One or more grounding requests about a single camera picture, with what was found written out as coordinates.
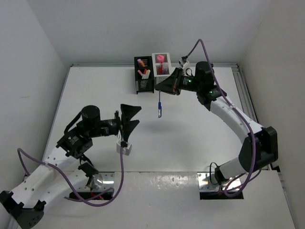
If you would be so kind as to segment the pink purple eraser block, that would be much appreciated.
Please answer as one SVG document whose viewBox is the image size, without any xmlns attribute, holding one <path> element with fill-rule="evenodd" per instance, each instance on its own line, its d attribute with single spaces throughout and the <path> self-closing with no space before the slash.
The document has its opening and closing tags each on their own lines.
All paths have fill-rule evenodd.
<svg viewBox="0 0 305 229">
<path fill-rule="evenodd" d="M 157 62 L 157 63 L 163 63 L 164 60 L 165 60 L 165 56 L 164 56 L 164 55 L 158 54 L 158 55 L 156 56 L 156 62 Z"/>
</svg>

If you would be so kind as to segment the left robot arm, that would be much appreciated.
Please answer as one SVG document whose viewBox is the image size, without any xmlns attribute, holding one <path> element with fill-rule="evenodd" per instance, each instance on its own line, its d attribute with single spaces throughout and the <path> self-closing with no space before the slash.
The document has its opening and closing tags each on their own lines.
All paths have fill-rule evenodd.
<svg viewBox="0 0 305 229">
<path fill-rule="evenodd" d="M 68 199 L 70 193 L 75 194 L 76 202 L 96 208 L 113 202 L 116 197 L 101 204 L 92 202 L 104 193 L 113 192 L 112 187 L 89 199 L 78 193 L 79 188 L 100 189 L 105 183 L 85 152 L 92 147 L 93 138 L 114 135 L 120 157 L 129 155 L 132 145 L 128 139 L 140 122 L 133 117 L 140 110 L 140 106 L 122 104 L 113 119 L 102 120 L 99 108 L 87 105 L 66 126 L 62 138 L 45 160 L 39 161 L 18 148 L 18 156 L 25 156 L 39 166 L 14 189 L 1 192 L 3 207 L 22 229 L 31 229 L 49 207 L 59 200 Z"/>
</svg>

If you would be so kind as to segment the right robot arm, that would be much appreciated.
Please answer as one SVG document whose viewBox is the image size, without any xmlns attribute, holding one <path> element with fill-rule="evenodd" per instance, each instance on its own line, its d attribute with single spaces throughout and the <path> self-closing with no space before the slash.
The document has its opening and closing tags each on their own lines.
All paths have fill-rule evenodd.
<svg viewBox="0 0 305 229">
<path fill-rule="evenodd" d="M 195 75 L 175 68 L 155 89 L 172 95 L 180 95 L 182 90 L 195 92 L 199 103 L 223 120 L 240 139 L 243 145 L 238 157 L 216 167 L 210 179 L 213 184 L 221 185 L 232 177 L 255 172 L 278 159 L 276 130 L 263 127 L 238 109 L 217 86 L 208 62 L 198 62 Z"/>
</svg>

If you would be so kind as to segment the orange cap highlighter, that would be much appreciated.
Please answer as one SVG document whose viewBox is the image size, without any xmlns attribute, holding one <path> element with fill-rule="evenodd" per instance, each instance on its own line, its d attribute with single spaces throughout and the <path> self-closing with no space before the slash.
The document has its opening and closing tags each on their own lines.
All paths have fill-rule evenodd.
<svg viewBox="0 0 305 229">
<path fill-rule="evenodd" d="M 145 62 L 142 59 L 137 59 L 137 63 L 139 65 L 139 67 L 145 67 Z"/>
</svg>

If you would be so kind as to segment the blue ballpoint pen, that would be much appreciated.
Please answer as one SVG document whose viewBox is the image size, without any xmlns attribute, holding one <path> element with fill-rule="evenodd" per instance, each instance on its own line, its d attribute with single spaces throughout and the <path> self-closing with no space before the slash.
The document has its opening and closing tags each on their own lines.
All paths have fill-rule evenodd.
<svg viewBox="0 0 305 229">
<path fill-rule="evenodd" d="M 158 97 L 158 118 L 162 117 L 162 102 L 161 102 L 161 91 L 159 91 Z"/>
</svg>

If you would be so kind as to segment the yellow tip white pen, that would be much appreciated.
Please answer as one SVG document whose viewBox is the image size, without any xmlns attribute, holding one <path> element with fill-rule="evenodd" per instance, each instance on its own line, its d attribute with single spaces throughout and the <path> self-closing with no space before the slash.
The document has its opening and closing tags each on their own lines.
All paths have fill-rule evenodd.
<svg viewBox="0 0 305 229">
<path fill-rule="evenodd" d="M 148 71 L 147 71 L 147 74 L 146 74 L 146 78 L 147 78 L 147 79 L 149 78 L 150 73 L 151 73 L 151 70 L 148 70 Z"/>
</svg>

